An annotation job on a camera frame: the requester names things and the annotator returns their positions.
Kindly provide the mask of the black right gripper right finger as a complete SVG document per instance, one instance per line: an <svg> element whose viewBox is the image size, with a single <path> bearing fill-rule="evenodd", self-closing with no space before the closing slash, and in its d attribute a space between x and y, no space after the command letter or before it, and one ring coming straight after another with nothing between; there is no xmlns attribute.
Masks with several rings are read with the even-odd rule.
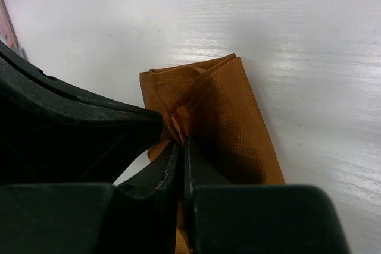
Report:
<svg viewBox="0 0 381 254"><path fill-rule="evenodd" d="M309 185L234 185L186 139L184 208L194 253L349 253L328 195Z"/></svg>

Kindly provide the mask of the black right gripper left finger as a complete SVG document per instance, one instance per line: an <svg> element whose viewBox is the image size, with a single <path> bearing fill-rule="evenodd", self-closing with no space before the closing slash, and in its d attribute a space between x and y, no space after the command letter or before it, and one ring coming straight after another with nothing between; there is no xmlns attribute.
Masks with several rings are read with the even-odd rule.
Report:
<svg viewBox="0 0 381 254"><path fill-rule="evenodd" d="M2 253L174 253L180 146L110 183L1 187Z"/></svg>

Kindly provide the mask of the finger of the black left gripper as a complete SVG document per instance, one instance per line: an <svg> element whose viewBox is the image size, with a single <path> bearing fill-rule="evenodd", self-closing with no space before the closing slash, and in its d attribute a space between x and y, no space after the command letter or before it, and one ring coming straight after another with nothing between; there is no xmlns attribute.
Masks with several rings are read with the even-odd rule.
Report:
<svg viewBox="0 0 381 254"><path fill-rule="evenodd" d="M1 183L112 183L160 139L160 114L47 76L1 45Z"/></svg>

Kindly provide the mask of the orange brown cloth napkin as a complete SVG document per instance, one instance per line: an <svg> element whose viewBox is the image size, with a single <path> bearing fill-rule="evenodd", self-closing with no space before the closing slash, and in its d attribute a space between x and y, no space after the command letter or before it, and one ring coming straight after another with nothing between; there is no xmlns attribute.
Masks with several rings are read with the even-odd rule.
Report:
<svg viewBox="0 0 381 254"><path fill-rule="evenodd" d="M285 182L243 63L235 54L151 69L139 76L145 107L163 118L156 160L170 140L193 139L203 156L235 184Z"/></svg>

